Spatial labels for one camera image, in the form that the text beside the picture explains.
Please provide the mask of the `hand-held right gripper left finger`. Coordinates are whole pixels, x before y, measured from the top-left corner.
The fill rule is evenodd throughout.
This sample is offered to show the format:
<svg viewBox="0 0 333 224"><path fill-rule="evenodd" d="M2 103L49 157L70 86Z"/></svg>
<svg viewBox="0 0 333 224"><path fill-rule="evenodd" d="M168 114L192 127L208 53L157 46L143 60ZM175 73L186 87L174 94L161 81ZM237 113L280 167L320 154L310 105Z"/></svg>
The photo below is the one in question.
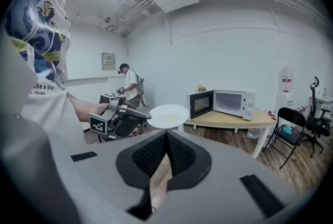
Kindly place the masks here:
<svg viewBox="0 0 333 224"><path fill-rule="evenodd" d="M138 137L67 148L57 135L43 144L45 166L55 189L69 199L66 209L78 224L167 224L153 211L150 179L165 156L165 136Z"/></svg>

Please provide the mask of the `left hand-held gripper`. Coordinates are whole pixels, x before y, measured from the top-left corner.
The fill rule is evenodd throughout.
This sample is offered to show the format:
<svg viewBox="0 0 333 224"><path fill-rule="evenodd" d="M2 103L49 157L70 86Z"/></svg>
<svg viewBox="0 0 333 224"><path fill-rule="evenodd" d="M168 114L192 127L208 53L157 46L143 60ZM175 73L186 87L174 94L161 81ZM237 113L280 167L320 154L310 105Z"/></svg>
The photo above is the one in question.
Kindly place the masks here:
<svg viewBox="0 0 333 224"><path fill-rule="evenodd" d="M99 103L107 103L106 111L100 115L90 113L90 130L104 140L118 140L136 134L151 114L141 111L118 93L106 93L100 96Z"/></svg>

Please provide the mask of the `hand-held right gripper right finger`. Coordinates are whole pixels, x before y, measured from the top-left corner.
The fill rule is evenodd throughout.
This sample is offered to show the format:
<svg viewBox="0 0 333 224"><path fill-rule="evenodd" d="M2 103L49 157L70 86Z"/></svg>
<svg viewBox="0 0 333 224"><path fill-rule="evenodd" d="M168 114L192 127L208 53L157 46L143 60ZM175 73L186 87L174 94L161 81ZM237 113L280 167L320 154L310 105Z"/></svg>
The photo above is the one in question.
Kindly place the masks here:
<svg viewBox="0 0 333 224"><path fill-rule="evenodd" d="M244 151L168 130L172 178L153 224L301 224L313 192L298 196Z"/></svg>

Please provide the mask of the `white plate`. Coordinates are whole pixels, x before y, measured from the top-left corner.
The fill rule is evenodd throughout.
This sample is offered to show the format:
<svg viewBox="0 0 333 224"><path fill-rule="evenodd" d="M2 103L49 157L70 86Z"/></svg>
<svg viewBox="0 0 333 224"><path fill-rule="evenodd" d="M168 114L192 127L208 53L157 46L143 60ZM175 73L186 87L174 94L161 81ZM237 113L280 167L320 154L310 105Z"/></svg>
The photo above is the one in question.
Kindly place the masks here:
<svg viewBox="0 0 333 224"><path fill-rule="evenodd" d="M171 129L183 125L188 117L189 111L177 104L165 104L149 111L151 118L148 119L150 126L159 129Z"/></svg>

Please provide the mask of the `white microwave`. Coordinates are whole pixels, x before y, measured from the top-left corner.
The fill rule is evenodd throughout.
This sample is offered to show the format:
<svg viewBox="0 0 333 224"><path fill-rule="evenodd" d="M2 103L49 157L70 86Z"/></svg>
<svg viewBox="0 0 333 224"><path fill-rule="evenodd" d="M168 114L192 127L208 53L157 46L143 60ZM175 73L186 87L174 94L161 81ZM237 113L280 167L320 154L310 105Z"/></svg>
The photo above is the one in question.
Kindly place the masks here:
<svg viewBox="0 0 333 224"><path fill-rule="evenodd" d="M232 90L208 90L187 96L189 119L212 111L226 113L250 121L255 112L255 93Z"/></svg>

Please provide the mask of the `person's left forearm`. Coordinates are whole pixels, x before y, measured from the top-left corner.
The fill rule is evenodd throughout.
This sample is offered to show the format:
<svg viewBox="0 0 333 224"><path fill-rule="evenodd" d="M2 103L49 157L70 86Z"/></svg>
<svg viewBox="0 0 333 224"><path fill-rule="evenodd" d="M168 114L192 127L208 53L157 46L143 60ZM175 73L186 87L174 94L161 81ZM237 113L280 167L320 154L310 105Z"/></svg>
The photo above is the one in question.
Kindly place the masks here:
<svg viewBox="0 0 333 224"><path fill-rule="evenodd" d="M71 102L75 113L79 119L80 122L89 122L89 114L97 114L100 115L100 113L106 111L108 104L107 103L99 103L94 104L90 102L86 102L80 99L77 99L73 95L67 93L67 98Z"/></svg>

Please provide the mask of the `wooden table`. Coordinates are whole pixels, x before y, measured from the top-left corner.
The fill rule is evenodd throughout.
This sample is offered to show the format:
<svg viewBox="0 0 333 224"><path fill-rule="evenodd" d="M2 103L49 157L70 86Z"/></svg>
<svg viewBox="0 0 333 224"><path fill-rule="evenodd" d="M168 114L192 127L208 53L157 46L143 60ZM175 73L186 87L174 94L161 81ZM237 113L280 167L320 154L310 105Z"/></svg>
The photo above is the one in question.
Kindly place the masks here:
<svg viewBox="0 0 333 224"><path fill-rule="evenodd" d="M179 131L184 131L184 125L192 125L194 129L197 126L209 128L228 128L233 129L236 133L239 129L260 129L257 145L251 154L256 159L267 139L270 129L274 126L275 121L266 113L255 108L254 117L251 121L244 120L241 117L211 111L193 120L187 120L184 124L178 126Z"/></svg>

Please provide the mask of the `white bag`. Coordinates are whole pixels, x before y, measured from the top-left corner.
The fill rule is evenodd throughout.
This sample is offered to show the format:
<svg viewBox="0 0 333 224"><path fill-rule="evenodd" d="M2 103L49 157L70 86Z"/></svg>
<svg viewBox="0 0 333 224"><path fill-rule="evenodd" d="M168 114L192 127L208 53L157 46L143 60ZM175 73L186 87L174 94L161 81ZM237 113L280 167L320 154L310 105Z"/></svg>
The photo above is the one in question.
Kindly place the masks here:
<svg viewBox="0 0 333 224"><path fill-rule="evenodd" d="M259 135L261 133L261 129L259 128L251 128L247 131L247 137L253 140L256 140L259 138Z"/></svg>

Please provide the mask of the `black folding chair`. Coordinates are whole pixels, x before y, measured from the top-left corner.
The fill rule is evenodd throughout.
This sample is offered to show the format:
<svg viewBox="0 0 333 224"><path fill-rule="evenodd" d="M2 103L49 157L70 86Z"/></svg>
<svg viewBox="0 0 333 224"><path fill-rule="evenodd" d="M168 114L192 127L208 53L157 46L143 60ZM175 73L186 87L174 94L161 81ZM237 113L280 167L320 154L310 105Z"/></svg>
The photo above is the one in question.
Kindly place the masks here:
<svg viewBox="0 0 333 224"><path fill-rule="evenodd" d="M284 125L289 125L292 127L291 135L287 135L283 132ZM278 111L278 116L273 132L267 144L262 149L262 152L264 152L268 146L271 146L274 150L281 154L285 158L285 161L279 167L279 169L282 169L287 163L287 161L290 159L290 157L293 155L297 145L299 144L300 139L303 135L304 128L305 117L302 113L287 107L280 108L280 110ZM282 144L291 149L291 152L288 156L283 154L279 149L274 146L276 141L280 141Z"/></svg>

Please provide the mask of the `white water dispenser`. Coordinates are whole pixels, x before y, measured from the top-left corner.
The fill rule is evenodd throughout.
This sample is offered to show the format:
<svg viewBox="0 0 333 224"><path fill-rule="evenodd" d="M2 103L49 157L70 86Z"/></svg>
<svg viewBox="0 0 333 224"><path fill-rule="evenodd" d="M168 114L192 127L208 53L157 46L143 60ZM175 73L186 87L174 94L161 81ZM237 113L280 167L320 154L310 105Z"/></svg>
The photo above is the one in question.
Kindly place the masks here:
<svg viewBox="0 0 333 224"><path fill-rule="evenodd" d="M280 108L293 108L294 103L294 94L292 93L278 93L276 99L276 107L275 107L275 118L278 116L278 111Z"/></svg>

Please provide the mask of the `water jug red label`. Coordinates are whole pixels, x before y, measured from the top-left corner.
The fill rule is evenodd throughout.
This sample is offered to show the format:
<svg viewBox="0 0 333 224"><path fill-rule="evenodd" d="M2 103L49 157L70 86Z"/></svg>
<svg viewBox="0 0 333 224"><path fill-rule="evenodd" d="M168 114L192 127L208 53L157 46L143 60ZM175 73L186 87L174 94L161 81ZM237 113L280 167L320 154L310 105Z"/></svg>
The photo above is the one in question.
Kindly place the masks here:
<svg viewBox="0 0 333 224"><path fill-rule="evenodd" d="M293 71L290 67L283 67L280 70L278 82L279 93L293 92Z"/></svg>

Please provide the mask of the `person's white printed t-shirt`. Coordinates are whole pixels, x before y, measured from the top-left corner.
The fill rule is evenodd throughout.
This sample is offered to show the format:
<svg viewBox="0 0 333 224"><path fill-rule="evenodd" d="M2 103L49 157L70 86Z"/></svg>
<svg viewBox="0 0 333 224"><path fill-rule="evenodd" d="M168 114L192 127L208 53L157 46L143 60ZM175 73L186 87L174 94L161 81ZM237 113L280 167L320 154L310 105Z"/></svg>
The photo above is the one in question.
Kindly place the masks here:
<svg viewBox="0 0 333 224"><path fill-rule="evenodd" d="M28 67L37 76L22 115L62 137L68 147L86 144L84 131L63 83L70 23L65 0L13 0L5 29Z"/></svg>

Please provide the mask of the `black office chair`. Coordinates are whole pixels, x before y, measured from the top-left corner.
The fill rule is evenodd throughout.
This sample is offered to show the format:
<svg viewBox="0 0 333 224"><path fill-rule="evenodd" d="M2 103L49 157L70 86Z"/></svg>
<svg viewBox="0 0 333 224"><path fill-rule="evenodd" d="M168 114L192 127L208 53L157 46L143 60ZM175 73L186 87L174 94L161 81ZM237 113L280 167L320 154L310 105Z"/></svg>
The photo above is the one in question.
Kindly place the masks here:
<svg viewBox="0 0 333 224"><path fill-rule="evenodd" d="M315 154L315 146L320 148L319 153L321 154L324 150L324 147L320 144L318 139L321 136L329 137L330 136L330 123L331 119L326 117L326 113L331 113L329 109L319 107L320 115L316 116L317 111L317 100L316 100L316 90L315 88L319 86L319 79L315 76L314 82L310 85L311 89L311 98L310 98L310 112L305 122L305 127L307 131L311 134L305 134L306 138L302 139L300 142L310 142L312 145L312 153L310 158L312 159Z"/></svg>

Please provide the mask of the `white desk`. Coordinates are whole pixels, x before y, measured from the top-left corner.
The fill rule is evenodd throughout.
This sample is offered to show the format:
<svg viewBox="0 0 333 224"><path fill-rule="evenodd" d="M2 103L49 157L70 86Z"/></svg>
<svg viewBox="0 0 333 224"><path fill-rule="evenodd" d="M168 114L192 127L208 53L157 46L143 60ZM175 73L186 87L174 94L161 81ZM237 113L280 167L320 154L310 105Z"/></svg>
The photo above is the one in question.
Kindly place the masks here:
<svg viewBox="0 0 333 224"><path fill-rule="evenodd" d="M333 98L330 98L330 97L325 97L325 98L317 98L315 97L315 102L313 102L313 97L312 96L309 96L309 99L310 99L310 103L311 105L313 104L331 104L333 103Z"/></svg>

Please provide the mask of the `beige wall panel box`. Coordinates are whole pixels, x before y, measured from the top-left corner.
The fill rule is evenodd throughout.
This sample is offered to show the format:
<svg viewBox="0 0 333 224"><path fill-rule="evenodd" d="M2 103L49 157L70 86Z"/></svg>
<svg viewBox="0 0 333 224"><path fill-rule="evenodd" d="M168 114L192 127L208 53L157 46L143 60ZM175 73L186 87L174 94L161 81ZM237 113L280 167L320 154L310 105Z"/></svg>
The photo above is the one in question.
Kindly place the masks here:
<svg viewBox="0 0 333 224"><path fill-rule="evenodd" d="M103 71L116 70L116 56L115 54L102 53L101 54L101 68Z"/></svg>

